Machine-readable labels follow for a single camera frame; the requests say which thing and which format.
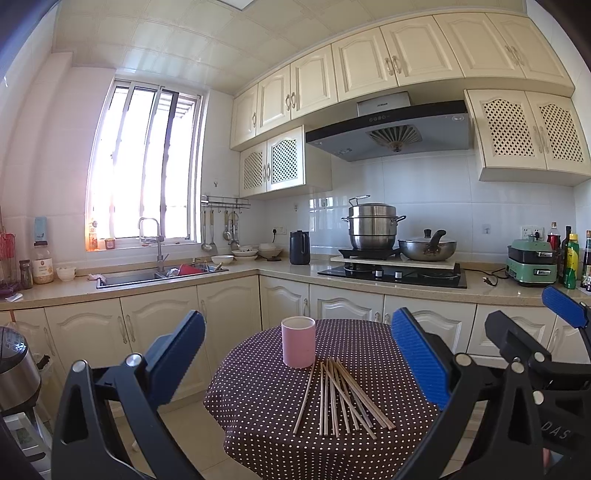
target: power cord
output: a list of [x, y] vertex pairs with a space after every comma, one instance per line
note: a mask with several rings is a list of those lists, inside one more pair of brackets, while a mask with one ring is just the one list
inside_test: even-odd
[[464, 270], [468, 270], [468, 271], [471, 271], [471, 272], [480, 272], [480, 273], [484, 273], [486, 275], [490, 275], [490, 276], [495, 277], [496, 278], [496, 282], [494, 282], [494, 283], [491, 282], [491, 279], [489, 277], [482, 277], [482, 281], [484, 283], [486, 283], [487, 285], [490, 285], [491, 287], [496, 287], [499, 284], [499, 280], [507, 280], [509, 278], [509, 275], [505, 275], [504, 277], [501, 277], [501, 276], [499, 276], [499, 275], [496, 274], [497, 272], [504, 271], [505, 270], [505, 267], [499, 268], [498, 270], [494, 270], [494, 271], [492, 271], [490, 273], [489, 272], [485, 272], [484, 270], [474, 270], [473, 268], [465, 268]]

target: range hood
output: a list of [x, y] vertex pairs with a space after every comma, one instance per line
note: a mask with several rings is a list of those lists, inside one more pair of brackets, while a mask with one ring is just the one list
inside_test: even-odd
[[402, 92], [357, 106], [357, 118], [312, 130], [306, 143], [346, 161], [470, 148], [463, 100], [411, 106]]

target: ceiling light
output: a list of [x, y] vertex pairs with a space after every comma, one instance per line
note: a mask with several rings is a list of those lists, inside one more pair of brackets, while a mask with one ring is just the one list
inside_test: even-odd
[[248, 5], [253, 3], [255, 0], [217, 0], [226, 5], [230, 5], [230, 7], [234, 7], [237, 10], [244, 10]]

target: blue gripper pad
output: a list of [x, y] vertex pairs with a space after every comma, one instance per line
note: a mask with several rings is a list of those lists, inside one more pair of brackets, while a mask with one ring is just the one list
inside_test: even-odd
[[392, 314], [392, 338], [425, 398], [444, 410], [451, 395], [449, 373], [428, 344], [425, 331], [406, 308]]
[[542, 292], [542, 302], [574, 328], [587, 325], [584, 308], [559, 289], [548, 286]]
[[162, 335], [144, 355], [148, 374], [148, 403], [155, 410], [170, 402], [205, 339], [205, 319], [194, 310], [173, 333]]

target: green appliance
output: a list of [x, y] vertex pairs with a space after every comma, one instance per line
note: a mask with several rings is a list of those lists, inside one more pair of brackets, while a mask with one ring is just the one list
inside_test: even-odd
[[514, 240], [509, 246], [506, 273], [528, 287], [544, 287], [557, 279], [558, 256], [548, 242], [531, 236], [528, 240]]

